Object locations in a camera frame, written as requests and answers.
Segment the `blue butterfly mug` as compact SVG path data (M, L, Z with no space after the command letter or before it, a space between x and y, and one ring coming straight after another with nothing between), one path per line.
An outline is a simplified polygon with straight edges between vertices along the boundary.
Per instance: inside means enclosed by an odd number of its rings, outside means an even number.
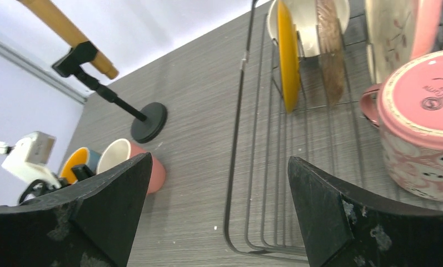
M101 154L89 149L88 147L80 147L72 153L61 168L58 177L65 178L70 184L78 181L71 168L75 165L85 164L95 174Z

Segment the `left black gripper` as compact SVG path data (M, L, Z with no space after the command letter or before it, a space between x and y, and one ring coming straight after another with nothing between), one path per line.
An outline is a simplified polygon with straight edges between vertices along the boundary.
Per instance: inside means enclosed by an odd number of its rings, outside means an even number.
M54 185L51 185L49 182L44 181L42 179L36 179L29 184L29 186L24 190L22 195L18 200L18 204L21 205L26 201L26 198L29 195L33 195L34 197L39 197L45 194L49 194L51 192L55 192L59 189L62 189L67 186L71 186L77 182L83 181L87 178L90 178L96 175L95 171L92 171L86 164L78 164L71 168L72 173L76 176L76 182L68 182L65 177L58 177L57 180L61 184L60 188L57 188Z

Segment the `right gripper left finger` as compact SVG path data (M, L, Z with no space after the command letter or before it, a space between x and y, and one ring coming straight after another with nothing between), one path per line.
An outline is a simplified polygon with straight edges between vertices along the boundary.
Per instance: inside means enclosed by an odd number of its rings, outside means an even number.
M150 183L139 154L64 189L0 206L0 266L126 266Z

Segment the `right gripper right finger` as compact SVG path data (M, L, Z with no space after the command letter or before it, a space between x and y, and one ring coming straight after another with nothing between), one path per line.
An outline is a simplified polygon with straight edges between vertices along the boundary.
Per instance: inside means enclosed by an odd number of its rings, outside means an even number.
M443 266L443 211L374 194L300 157L287 172L310 266Z

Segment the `pink patterned mug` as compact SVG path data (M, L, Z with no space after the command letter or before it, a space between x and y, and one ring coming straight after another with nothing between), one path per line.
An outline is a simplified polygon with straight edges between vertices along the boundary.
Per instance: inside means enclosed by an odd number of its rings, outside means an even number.
M443 201L443 50L416 58L359 101L380 133L390 177L406 191Z

